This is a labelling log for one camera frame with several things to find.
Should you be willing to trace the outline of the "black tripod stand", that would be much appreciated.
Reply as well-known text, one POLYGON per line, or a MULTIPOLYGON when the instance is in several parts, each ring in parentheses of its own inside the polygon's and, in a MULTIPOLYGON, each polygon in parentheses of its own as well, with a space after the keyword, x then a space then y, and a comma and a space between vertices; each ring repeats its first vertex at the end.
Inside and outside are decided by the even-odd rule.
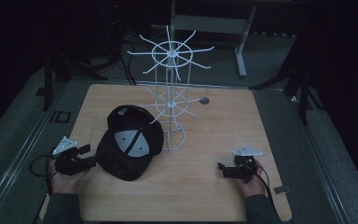
POLYGON ((284 63, 276 77, 273 77, 261 84, 251 86, 250 90, 262 91, 286 78, 288 78, 288 82, 282 92, 285 96, 294 98, 296 93, 300 91, 298 116, 302 123, 307 125, 307 108, 309 98, 313 100, 318 108, 324 110, 310 91, 311 66, 309 63, 301 63, 300 65, 290 65, 289 63, 284 63))

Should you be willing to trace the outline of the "person's left hand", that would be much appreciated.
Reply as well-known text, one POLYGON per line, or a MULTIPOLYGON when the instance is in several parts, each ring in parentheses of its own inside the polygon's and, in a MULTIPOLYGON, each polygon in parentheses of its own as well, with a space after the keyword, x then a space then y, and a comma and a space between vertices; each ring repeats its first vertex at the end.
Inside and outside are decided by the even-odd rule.
POLYGON ((75 175, 63 175, 56 170, 55 161, 49 163, 52 172, 49 180, 53 193, 76 194, 81 179, 89 172, 83 171, 75 175))

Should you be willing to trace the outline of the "black rectangular floor frame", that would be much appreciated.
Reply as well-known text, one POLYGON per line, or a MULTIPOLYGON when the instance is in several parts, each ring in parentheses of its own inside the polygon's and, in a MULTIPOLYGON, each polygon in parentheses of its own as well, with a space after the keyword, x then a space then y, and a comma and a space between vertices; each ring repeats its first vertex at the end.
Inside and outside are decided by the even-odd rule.
POLYGON ((55 110, 50 119, 50 123, 68 123, 72 117, 72 113, 68 111, 55 110))

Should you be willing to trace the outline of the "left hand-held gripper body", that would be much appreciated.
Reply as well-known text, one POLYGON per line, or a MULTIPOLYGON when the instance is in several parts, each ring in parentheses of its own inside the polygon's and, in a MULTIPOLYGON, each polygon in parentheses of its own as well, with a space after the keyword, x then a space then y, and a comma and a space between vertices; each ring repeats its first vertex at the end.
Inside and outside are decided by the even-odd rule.
POLYGON ((84 169, 84 160, 79 158, 78 142, 66 136, 62 138, 60 143, 53 149, 52 154, 57 155, 55 160, 56 170, 64 175, 75 175, 86 171, 84 169))

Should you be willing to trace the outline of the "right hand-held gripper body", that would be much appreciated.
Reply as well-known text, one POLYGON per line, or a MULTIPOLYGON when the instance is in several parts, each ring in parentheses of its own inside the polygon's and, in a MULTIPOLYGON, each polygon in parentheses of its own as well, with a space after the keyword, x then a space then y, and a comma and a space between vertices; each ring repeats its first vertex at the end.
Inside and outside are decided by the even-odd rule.
POLYGON ((234 150, 234 177, 249 183, 257 172, 255 156, 261 156, 262 154, 263 152, 261 150, 248 146, 243 146, 242 149, 234 150))

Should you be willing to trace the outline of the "person's right hand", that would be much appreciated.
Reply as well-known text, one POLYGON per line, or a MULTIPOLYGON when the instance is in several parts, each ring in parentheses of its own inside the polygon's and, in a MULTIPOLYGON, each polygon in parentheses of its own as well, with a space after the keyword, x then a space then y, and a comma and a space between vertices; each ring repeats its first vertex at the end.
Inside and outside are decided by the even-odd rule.
POLYGON ((263 181, 256 175, 248 183, 245 183, 242 179, 235 179, 234 183, 237 185, 244 198, 266 194, 266 188, 263 181))

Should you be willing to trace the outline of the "white wire hanger rack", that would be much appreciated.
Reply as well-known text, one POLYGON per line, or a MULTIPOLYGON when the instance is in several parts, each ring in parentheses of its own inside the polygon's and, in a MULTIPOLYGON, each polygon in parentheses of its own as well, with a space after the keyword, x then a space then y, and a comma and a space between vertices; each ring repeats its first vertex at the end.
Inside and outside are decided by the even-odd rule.
POLYGON ((163 42, 155 42, 143 36, 140 38, 152 45, 152 49, 144 52, 131 52, 131 56, 143 55, 152 59, 153 65, 143 74, 154 74, 154 83, 147 85, 145 89, 154 96, 154 102, 142 105, 143 108, 154 107, 157 120, 164 132, 163 149, 172 151, 180 148, 186 140, 186 130, 179 123, 183 115, 190 115, 198 118, 199 115, 189 110, 191 103, 199 102, 199 98, 191 98, 189 94, 192 66, 202 69, 210 69, 194 61, 197 53, 208 52, 207 49, 192 49, 188 42, 196 34, 193 31, 186 40, 178 41, 171 35, 171 30, 166 27, 167 39, 163 42))

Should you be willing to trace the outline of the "black and grey cap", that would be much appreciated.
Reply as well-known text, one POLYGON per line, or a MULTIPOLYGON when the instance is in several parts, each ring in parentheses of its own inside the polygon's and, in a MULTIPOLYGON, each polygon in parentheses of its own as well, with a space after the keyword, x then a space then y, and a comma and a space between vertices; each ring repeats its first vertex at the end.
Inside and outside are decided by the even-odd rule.
POLYGON ((140 106, 121 105, 109 114, 107 125, 97 147, 98 164, 119 179, 138 179, 162 151, 161 124, 140 106))

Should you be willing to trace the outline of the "white metal desk frame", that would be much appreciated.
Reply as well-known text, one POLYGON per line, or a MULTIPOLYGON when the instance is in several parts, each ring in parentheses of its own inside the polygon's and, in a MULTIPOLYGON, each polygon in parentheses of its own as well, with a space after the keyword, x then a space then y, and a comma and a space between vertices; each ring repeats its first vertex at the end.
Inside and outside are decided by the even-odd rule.
POLYGON ((256 6, 250 7, 246 19, 203 17, 178 14, 176 5, 178 0, 171 0, 171 35, 176 30, 201 31, 206 33, 218 33, 228 35, 239 35, 241 42, 234 48, 235 59, 240 77, 247 77, 243 50, 253 23, 256 6))

